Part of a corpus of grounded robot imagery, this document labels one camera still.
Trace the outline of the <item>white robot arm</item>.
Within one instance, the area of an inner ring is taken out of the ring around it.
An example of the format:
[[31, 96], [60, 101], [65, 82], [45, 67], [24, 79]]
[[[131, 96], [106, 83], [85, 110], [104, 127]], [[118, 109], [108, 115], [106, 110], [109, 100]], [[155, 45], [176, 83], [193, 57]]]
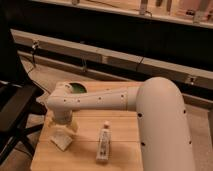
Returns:
[[58, 83], [47, 106], [60, 124], [73, 110], [125, 110], [137, 114], [144, 171], [196, 171], [187, 112], [179, 88], [164, 77], [134, 87], [74, 93]]

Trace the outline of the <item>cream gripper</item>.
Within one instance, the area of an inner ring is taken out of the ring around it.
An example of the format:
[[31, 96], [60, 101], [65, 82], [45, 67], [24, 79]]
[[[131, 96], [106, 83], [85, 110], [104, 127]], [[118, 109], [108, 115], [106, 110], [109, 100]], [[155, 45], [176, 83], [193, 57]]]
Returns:
[[65, 125], [57, 124], [54, 121], [50, 121], [48, 126], [53, 129], [63, 130], [65, 133], [67, 133], [70, 136], [75, 136], [78, 131], [78, 124], [75, 120], [72, 120], [70, 123]]

